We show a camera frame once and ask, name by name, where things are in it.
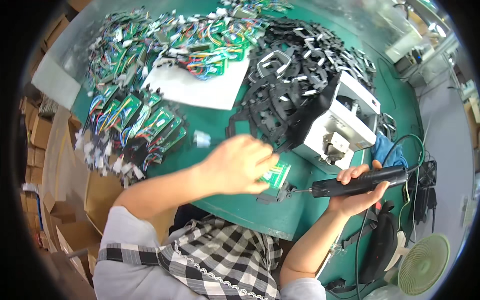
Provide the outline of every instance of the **electric screwdriver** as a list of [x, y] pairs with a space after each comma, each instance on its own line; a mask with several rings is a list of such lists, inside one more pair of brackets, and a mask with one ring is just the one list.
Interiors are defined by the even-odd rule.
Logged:
[[348, 184], [342, 184], [336, 178], [314, 181], [308, 190], [295, 192], [309, 192], [314, 198], [335, 197], [343, 195], [358, 195], [373, 191], [382, 181], [389, 181], [388, 188], [405, 184], [408, 180], [407, 168], [404, 166], [385, 167], [362, 173], [357, 178], [352, 178]]

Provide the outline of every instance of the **person's right hand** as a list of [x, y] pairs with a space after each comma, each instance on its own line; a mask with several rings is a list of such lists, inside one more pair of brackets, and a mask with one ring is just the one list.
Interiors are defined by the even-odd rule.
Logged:
[[236, 135], [222, 142], [203, 162], [202, 174], [212, 193], [258, 194], [269, 185], [257, 182], [278, 162], [271, 145], [249, 134]]
[[[374, 169], [382, 168], [382, 164], [380, 164], [378, 160], [374, 160], [372, 166]], [[368, 172], [369, 170], [370, 168], [367, 164], [350, 167], [347, 170], [340, 171], [336, 180], [342, 184], [348, 184], [352, 178], [357, 178], [361, 173]], [[388, 181], [383, 181], [378, 184], [372, 192], [353, 196], [331, 197], [327, 210], [341, 213], [346, 217], [359, 214], [378, 202], [383, 197], [389, 185], [390, 183]]]

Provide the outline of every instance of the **person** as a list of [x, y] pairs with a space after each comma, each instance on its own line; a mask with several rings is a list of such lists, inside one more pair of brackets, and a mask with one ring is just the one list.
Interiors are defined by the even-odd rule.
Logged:
[[[167, 209], [215, 194], [258, 194], [257, 182], [278, 162], [270, 145], [250, 135], [221, 143], [201, 163], [126, 189], [108, 214], [93, 282], [98, 299], [326, 299], [315, 279], [350, 218], [381, 199], [389, 183], [366, 194], [331, 197], [327, 210], [294, 244], [280, 269], [282, 250], [268, 235], [209, 215], [192, 220], [160, 245], [145, 221]], [[378, 161], [375, 168], [381, 168]], [[368, 165], [341, 171], [347, 184]]]

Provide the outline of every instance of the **black and white checkered fabric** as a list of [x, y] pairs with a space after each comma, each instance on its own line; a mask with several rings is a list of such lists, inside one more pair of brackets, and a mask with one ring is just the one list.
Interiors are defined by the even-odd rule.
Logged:
[[280, 299], [270, 273], [282, 255], [277, 239], [212, 215], [186, 227], [183, 236], [160, 248], [108, 244], [97, 261], [160, 265], [208, 299]]

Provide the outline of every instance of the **green workbench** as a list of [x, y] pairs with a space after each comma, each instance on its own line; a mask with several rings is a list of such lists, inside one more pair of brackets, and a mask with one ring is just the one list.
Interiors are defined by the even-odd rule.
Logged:
[[[182, 6], [181, 4], [179, 5], [178, 2], [173, 2], [169, 4], [168, 9], [176, 8], [178, 13], [184, 15], [194, 13], [208, 14], [218, 6], [216, 1], [180, 2], [182, 2], [182, 4], [191, 2], [191, 5]], [[319, 22], [324, 27], [334, 30], [335, 33], [345, 41], [346, 47], [349, 48], [353, 46], [363, 49], [370, 59], [375, 62], [381, 57], [381, 51], [377, 52], [369, 46], [375, 44], [375, 41], [368, 41], [367, 38], [360, 37], [358, 33], [352, 32], [355, 30], [347, 29], [339, 23], [332, 22], [332, 18], [327, 19], [324, 17], [325, 13], [314, 12], [314, 10], [296, 6], [295, 9], [288, 12], [287, 16], [295, 19]], [[411, 132], [421, 136], [422, 125], [417, 117], [419, 115], [418, 103], [413, 89], [409, 84], [403, 83], [395, 78], [398, 75], [390, 71], [393, 69], [391, 63], [376, 63], [376, 66], [378, 72], [374, 81], [374, 86], [376, 87], [375, 96], [381, 103], [381, 112], [386, 112], [396, 119], [398, 137]], [[243, 86], [240, 89], [237, 100], [242, 99], [247, 88], [247, 86]], [[82, 89], [72, 107], [72, 112], [80, 120], [86, 118], [90, 101], [91, 99], [86, 96], [86, 91]], [[188, 122], [190, 123], [188, 141], [192, 140], [194, 130], [206, 132], [210, 134], [213, 139], [225, 139], [225, 127], [228, 124], [228, 119], [235, 113], [235, 110], [224, 111], [186, 105], [181, 105], [180, 107], [181, 110], [186, 113]], [[240, 122], [237, 125], [237, 133], [243, 132], [249, 132], [246, 121]], [[190, 142], [186, 142], [182, 149], [168, 155], [164, 163], [149, 167], [147, 172], [148, 176], [159, 176], [189, 167], [202, 161], [212, 151], [212, 148], [199, 149], [191, 146], [191, 144]], [[407, 139], [403, 143], [404, 156], [411, 164], [417, 161], [419, 150], [414, 141]], [[333, 177], [332, 175], [326, 175], [293, 152], [282, 153], [280, 160], [292, 165], [287, 181], [296, 185], [299, 189], [308, 188], [315, 180]], [[360, 165], [362, 161], [371, 165], [372, 156], [369, 149], [355, 153], [352, 165]], [[395, 202], [395, 208], [392, 210], [392, 213], [395, 215], [399, 214], [400, 208], [403, 205], [401, 189], [402, 187], [389, 189], [384, 196], [385, 200], [393, 200]], [[267, 193], [276, 195], [276, 191], [268, 190]], [[244, 227], [285, 240], [297, 240], [325, 211], [328, 205], [328, 198], [315, 199], [308, 193], [293, 193], [290, 199], [267, 205], [257, 202], [256, 197], [253, 195], [217, 195], [196, 201], [193, 204], [209, 213]], [[407, 225], [408, 211], [409, 205], [404, 209], [402, 226], [406, 232], [410, 233], [410, 227]], [[353, 216], [343, 229], [340, 240], [348, 238], [355, 233], [360, 228], [361, 220], [361, 216]], [[360, 243], [360, 264], [368, 238], [368, 236], [365, 237], [362, 239], [363, 242]], [[354, 245], [349, 246], [345, 250], [337, 247], [330, 262], [320, 275], [320, 280], [328, 283], [341, 277], [347, 281], [347, 285], [353, 284], [354, 253]], [[362, 295], [367, 295], [370, 291], [383, 284], [382, 281], [371, 284], [362, 292]], [[347, 298], [353, 295], [354, 292], [350, 292], [342, 294], [341, 296]], [[327, 294], [327, 297], [330, 299], [333, 296]]]

